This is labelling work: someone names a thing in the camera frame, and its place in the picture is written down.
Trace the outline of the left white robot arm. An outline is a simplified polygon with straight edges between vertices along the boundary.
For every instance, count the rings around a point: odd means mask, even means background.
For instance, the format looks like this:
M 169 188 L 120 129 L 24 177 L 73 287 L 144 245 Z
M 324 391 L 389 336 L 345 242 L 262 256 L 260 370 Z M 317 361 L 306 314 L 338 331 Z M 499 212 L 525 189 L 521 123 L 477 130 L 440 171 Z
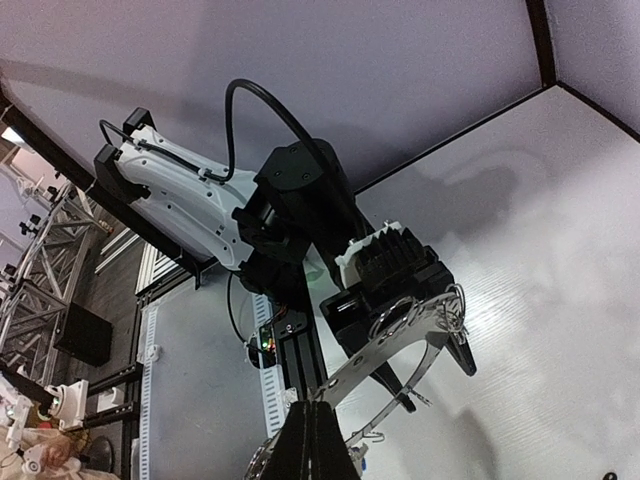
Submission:
M 282 367 L 299 394 L 327 378 L 304 261 L 315 251 L 336 293 L 321 312 L 348 356 L 419 303 L 453 297 L 433 337 L 468 375 L 476 371 L 463 327 L 463 293 L 451 271 L 406 227 L 375 228 L 332 146 L 302 134 L 257 172 L 220 164 L 169 141 L 149 111 L 121 126 L 101 121 L 94 160 L 100 185 L 180 246 L 197 265 L 216 260 L 277 308 L 270 341 L 253 349 Z

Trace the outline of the black box on floor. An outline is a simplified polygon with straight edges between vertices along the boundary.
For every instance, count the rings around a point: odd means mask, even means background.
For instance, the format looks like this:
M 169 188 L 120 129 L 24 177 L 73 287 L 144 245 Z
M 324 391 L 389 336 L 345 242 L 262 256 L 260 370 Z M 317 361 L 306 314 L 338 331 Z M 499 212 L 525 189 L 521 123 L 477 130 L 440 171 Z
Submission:
M 53 348 L 85 364 L 100 367 L 111 358 L 113 325 L 71 302 L 54 330 Z

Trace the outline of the black front frame rail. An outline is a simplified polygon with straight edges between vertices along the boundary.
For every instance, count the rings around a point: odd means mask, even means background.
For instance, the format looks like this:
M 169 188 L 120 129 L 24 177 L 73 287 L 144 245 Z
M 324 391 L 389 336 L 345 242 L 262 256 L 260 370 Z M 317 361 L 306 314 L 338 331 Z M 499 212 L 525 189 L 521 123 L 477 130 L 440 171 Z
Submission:
M 273 329 L 285 386 L 310 398 L 328 378 L 314 315 L 288 310 Z

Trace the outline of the right black frame post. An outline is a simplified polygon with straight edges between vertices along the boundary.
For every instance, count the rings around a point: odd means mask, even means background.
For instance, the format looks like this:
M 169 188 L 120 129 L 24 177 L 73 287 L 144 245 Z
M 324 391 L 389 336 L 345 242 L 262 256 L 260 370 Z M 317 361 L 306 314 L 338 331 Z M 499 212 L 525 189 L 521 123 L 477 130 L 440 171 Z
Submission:
M 546 4 L 544 0 L 526 0 L 525 5 L 536 50 L 541 87 L 548 88 L 557 83 L 557 72 Z

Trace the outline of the metal truss scaffold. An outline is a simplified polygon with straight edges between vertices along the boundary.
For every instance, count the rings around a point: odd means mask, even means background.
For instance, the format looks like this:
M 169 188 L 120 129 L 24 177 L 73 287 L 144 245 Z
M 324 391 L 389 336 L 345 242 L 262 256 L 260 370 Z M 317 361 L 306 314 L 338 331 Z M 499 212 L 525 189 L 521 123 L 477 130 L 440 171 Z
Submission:
M 67 182 L 40 199 L 46 210 L 19 224 L 28 240 L 20 261 L 1 270 L 1 358 L 34 380 L 55 362 L 54 333 L 73 299 L 100 207 Z

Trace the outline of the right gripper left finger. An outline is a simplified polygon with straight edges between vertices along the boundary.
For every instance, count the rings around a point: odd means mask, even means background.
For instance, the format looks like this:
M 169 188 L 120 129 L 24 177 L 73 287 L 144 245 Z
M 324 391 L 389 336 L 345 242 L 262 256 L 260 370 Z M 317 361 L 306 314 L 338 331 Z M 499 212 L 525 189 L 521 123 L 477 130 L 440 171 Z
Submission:
M 280 435 L 261 474 L 265 480 L 302 480 L 309 478 L 311 402 L 291 405 Z

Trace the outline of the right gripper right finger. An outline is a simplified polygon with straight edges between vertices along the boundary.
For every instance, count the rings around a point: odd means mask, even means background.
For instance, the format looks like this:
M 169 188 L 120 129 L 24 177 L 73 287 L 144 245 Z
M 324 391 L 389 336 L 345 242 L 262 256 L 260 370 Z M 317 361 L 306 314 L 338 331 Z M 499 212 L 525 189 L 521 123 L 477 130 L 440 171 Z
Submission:
M 334 411 L 324 401 L 311 403 L 310 475 L 313 480 L 360 478 L 343 440 Z

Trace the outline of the black frame post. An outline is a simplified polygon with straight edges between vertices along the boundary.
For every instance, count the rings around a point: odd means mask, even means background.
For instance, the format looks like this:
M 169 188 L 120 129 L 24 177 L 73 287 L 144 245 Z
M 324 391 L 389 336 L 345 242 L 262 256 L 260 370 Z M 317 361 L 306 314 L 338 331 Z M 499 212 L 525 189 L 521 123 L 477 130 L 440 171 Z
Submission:
M 216 259 L 199 262 L 184 247 L 179 246 L 130 206 L 105 190 L 88 170 L 20 110 L 19 105 L 9 97 L 4 87 L 1 87 L 1 119 L 75 186 L 80 187 L 125 226 L 191 274 L 195 278 L 196 289 L 202 286 L 203 273 L 214 265 Z
M 548 88 L 557 83 L 557 72 L 546 4 L 544 0 L 526 0 L 525 5 L 536 50 L 541 87 Z

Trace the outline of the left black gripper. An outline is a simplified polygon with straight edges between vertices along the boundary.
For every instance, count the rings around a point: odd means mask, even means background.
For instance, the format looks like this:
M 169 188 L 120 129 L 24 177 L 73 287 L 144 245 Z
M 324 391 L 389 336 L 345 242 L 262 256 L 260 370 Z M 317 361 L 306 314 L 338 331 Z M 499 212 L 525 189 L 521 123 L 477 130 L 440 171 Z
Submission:
M 376 287 L 360 281 L 323 300 L 320 310 L 339 345 L 352 357 L 368 343 L 374 321 L 398 300 L 405 297 L 428 300 L 443 294 L 454 282 L 453 273 L 442 261 L 436 261 L 419 266 L 413 272 L 394 275 Z M 450 333 L 446 348 L 467 376 L 476 374 L 465 330 Z M 414 402 L 401 392 L 403 386 L 388 362 L 370 377 L 388 390 L 408 413 L 416 411 Z

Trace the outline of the left black frame post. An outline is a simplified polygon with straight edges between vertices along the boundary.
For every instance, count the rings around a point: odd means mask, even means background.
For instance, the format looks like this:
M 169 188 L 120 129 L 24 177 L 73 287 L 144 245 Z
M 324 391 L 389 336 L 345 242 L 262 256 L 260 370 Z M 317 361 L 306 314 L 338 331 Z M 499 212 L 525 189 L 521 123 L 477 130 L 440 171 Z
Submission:
M 184 247 L 179 246 L 130 206 L 105 190 L 88 170 L 20 110 L 19 105 L 9 97 L 4 87 L 1 87 L 1 119 L 75 186 L 80 187 L 125 226 L 191 274 L 195 278 L 196 289 L 202 286 L 203 273 L 214 265 L 216 259 L 199 262 Z

